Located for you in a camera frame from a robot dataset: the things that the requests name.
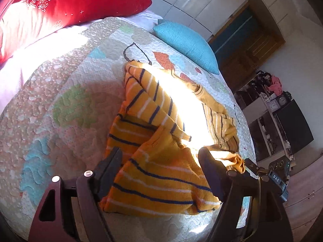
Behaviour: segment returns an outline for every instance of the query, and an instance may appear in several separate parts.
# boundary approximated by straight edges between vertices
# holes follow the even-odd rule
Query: alarm clock
[[[268,107],[272,112],[277,111],[280,108],[280,105],[277,101],[277,98],[268,103]]]
[[[287,105],[290,102],[290,97],[286,94],[286,92],[283,92],[280,96],[276,97],[276,100],[278,104],[283,107]]]

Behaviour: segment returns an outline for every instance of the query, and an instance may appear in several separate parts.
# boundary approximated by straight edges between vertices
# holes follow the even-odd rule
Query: silver screw
[[[264,181],[264,182],[268,182],[269,181],[269,177],[267,175],[263,175],[261,177],[261,180]]]
[[[54,183],[56,183],[56,182],[58,182],[58,181],[59,181],[59,179],[60,179],[60,177],[56,175],[56,176],[53,176],[52,181],[53,181]]]
[[[93,172],[91,170],[88,170],[88,171],[84,172],[84,176],[86,176],[86,177],[90,177],[92,175],[93,175]]]
[[[237,176],[237,172],[234,171],[234,170],[229,170],[228,175],[231,176],[231,177],[235,177],[235,176]]]

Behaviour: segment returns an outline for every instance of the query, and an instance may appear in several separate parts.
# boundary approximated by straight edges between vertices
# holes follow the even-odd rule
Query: blue cushion
[[[158,20],[158,25],[154,27],[154,31],[159,39],[191,59],[204,70],[219,74],[218,63],[211,47],[197,32],[185,25],[164,19]]]

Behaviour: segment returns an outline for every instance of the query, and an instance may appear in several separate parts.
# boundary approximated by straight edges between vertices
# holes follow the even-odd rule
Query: television
[[[278,110],[275,115],[285,131],[293,154],[314,140],[306,119],[295,100]]]

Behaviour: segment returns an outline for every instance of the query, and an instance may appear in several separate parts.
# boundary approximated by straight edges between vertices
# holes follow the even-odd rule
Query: striped sweater
[[[123,166],[101,208],[136,216],[219,208],[196,155],[207,146],[215,159],[243,173],[235,120],[202,86],[172,70],[132,61],[125,92],[105,154],[120,147]]]

